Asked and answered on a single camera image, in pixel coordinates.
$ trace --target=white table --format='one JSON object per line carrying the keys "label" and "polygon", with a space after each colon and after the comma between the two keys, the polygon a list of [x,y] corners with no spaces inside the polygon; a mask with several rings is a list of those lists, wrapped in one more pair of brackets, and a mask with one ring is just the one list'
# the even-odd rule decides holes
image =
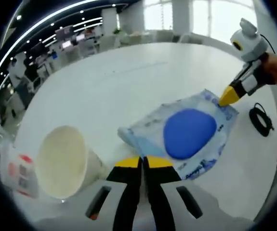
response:
{"label": "white table", "polygon": [[[112,167],[134,155],[117,136],[118,127],[204,88],[220,96],[241,68],[237,58],[194,44],[152,43],[88,57],[54,73],[43,84],[21,122],[15,146],[35,157],[51,130],[70,125]],[[266,138],[249,120],[255,102],[264,106],[275,128]],[[226,213],[254,219],[277,167],[277,109],[268,86],[234,107],[240,114],[220,159],[195,183],[215,196]],[[24,206],[19,197],[16,201]]]}

